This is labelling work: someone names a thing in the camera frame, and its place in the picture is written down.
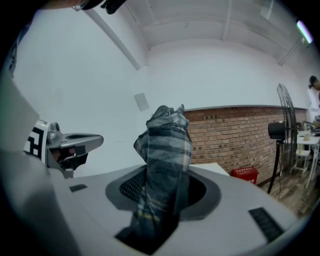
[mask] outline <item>red plastic box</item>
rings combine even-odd
[[[253,166],[251,166],[240,169],[233,169],[231,171],[231,176],[256,184],[258,173],[259,172]]]

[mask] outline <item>black mesh grille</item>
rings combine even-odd
[[[138,203],[142,188],[146,185],[146,170],[127,180],[120,186],[120,192]]]

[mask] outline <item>white wall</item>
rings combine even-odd
[[[160,105],[187,110],[222,106],[279,106],[279,83],[285,85],[297,108],[308,107],[305,88],[294,71],[279,66],[271,56],[242,44],[196,39],[169,42],[151,49],[144,73],[145,84],[135,93],[145,93],[150,117]]]
[[[139,109],[130,82],[137,71],[103,31],[73,9],[39,11],[19,45],[14,80],[40,118],[63,133],[104,137],[75,176],[143,161],[133,148]]]

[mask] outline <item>ceiling beam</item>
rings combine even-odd
[[[278,62],[278,64],[280,66],[282,66],[283,64],[285,64],[285,62],[287,61],[287,59],[289,59],[289,57],[296,51],[296,49],[298,48],[298,46],[300,45],[301,42],[301,35],[299,36],[299,39],[294,43],[294,45],[291,47],[291,49],[286,53],[286,55]]]
[[[224,32],[223,32],[223,36],[222,36],[222,41],[226,40],[228,27],[229,27],[229,23],[230,23],[231,9],[232,9],[232,0],[229,0],[228,14],[226,16],[226,22],[225,22]]]
[[[157,19],[156,19],[156,16],[154,14],[154,11],[152,10],[151,6],[150,6],[150,3],[149,3],[149,0],[144,0],[145,1],[145,4],[149,10],[149,13],[150,13],[150,16],[151,16],[151,19],[152,19],[152,22],[153,23],[157,23]]]
[[[84,11],[94,23],[96,23],[100,29],[114,42],[114,44],[119,48],[119,50],[124,54],[124,56],[131,62],[136,70],[142,68],[137,59],[128,50],[121,39],[116,35],[112,28],[101,18],[101,16],[94,10],[89,9]]]
[[[125,7],[128,9],[128,11],[129,11],[129,13],[131,14],[132,18],[134,19],[135,24],[136,24],[136,26],[138,27],[138,29],[140,30],[141,35],[142,35],[142,37],[143,37],[143,40],[144,40],[146,46],[148,47],[148,49],[149,49],[149,51],[150,51],[151,47],[150,47],[150,45],[149,45],[149,43],[148,43],[148,41],[147,41],[147,39],[146,39],[145,32],[144,32],[144,30],[142,29],[141,22],[140,22],[140,20],[139,20],[139,18],[138,18],[138,15],[137,15],[131,8],[129,8],[129,6],[128,6],[126,3],[124,3],[124,5],[125,5]]]

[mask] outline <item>standing fan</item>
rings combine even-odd
[[[294,164],[297,150],[297,122],[294,105],[292,104],[287,88],[283,84],[278,85],[277,92],[280,97],[283,120],[270,122],[268,124],[270,139],[276,140],[274,168],[267,191],[268,194],[271,192],[277,174],[280,145],[282,145],[282,156],[280,160],[282,171],[291,169]]]

